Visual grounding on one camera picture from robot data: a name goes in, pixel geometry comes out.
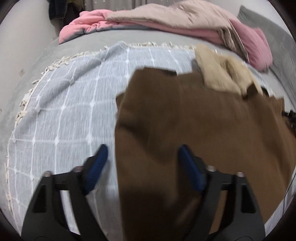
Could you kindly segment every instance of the gray checkered blanket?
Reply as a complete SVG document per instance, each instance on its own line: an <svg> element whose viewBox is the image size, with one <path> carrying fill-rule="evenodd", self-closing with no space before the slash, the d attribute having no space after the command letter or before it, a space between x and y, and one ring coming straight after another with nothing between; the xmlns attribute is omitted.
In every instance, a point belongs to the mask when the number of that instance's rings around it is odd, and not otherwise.
<svg viewBox="0 0 296 241"><path fill-rule="evenodd" d="M146 45L150 46L119 42L100 52L56 61L24 99L25 110L19 113L21 121L8 144L9 195L19 230L43 172L68 172L105 143L108 162L87 198L107 238L123 239L115 165L115 97L125 90L137 68L163 68L178 74L198 68L190 47ZM260 74L251 70L270 91ZM69 227L78 233L67 193L62 197Z"/></svg>

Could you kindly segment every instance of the gray bed sheet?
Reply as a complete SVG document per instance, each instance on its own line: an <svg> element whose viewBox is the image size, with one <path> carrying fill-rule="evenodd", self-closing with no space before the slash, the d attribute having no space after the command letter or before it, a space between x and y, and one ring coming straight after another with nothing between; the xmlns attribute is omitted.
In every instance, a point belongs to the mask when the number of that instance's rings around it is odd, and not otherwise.
<svg viewBox="0 0 296 241"><path fill-rule="evenodd" d="M6 198L8 191L5 178L5 165L7 162L7 144L14 130L15 116L20 111L19 104L21 100L28 93L28 90L33 87L32 82L40 79L41 72L55 60L61 59L64 56L73 56L81 52L99 51L106 45L112 46L118 41L125 41L126 43L155 42L158 45L164 42L168 44L172 42L180 46L203 43L212 49L218 49L219 52L227 52L236 56L235 53L221 46L215 46L201 39L155 30L112 30L96 32L81 36L61 45L58 44L58 39L53 41L36 60L31 70L24 75L23 80L15 88L10 101L8 101L8 104L0 115L0 207L12 225L15 226ZM275 75L269 71L267 74L262 74L262 76L272 88L276 97L285 98L285 109L290 110L292 106L290 100Z"/></svg>

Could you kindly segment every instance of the metal bolt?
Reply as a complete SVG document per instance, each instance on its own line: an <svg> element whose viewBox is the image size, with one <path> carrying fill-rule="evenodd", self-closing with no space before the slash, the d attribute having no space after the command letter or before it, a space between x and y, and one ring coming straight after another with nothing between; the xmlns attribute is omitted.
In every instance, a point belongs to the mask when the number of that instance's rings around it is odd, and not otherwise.
<svg viewBox="0 0 296 241"><path fill-rule="evenodd" d="M83 170L83 166L76 166L73 168L72 172L81 172Z"/></svg>
<svg viewBox="0 0 296 241"><path fill-rule="evenodd" d="M46 172L43 174L44 177L50 177L51 175L53 175L51 171L46 171Z"/></svg>
<svg viewBox="0 0 296 241"><path fill-rule="evenodd" d="M207 166L207 170L208 170L209 172L215 172L215 171L216 171L216 168L213 167L213 166Z"/></svg>
<svg viewBox="0 0 296 241"><path fill-rule="evenodd" d="M243 172L237 172L237 176L238 176L238 177L244 177L245 175L244 175Z"/></svg>

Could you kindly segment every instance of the wire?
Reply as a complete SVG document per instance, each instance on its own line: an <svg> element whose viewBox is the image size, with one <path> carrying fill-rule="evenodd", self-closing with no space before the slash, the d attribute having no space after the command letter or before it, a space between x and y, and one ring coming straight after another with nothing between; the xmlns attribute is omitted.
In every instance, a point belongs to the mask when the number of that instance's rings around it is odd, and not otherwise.
<svg viewBox="0 0 296 241"><path fill-rule="evenodd" d="M291 181L291 183L290 183L290 185L289 185L289 187L288 187L288 189L287 189L287 191L286 191L286 194L285 194L285 196L284 196L284 207L283 207L283 215L282 215L282 217L284 216L284 211L285 211L285 198L286 198L286 195L287 195L287 193L288 193L290 187L292 186L292 183L293 183L293 181L294 181L295 176L296 176L296 171L295 171L294 177L293 177L293 179L292 179L292 181Z"/></svg>

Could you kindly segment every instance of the electrical socket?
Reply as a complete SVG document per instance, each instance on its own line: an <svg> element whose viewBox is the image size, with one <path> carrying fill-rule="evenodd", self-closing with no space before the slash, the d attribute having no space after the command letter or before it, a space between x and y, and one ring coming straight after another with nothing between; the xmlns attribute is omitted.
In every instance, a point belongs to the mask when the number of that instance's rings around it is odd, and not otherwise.
<svg viewBox="0 0 296 241"><path fill-rule="evenodd" d="M22 77L24 74L25 74L25 71L24 71L24 69L22 69L22 70L19 72L19 75Z"/></svg>

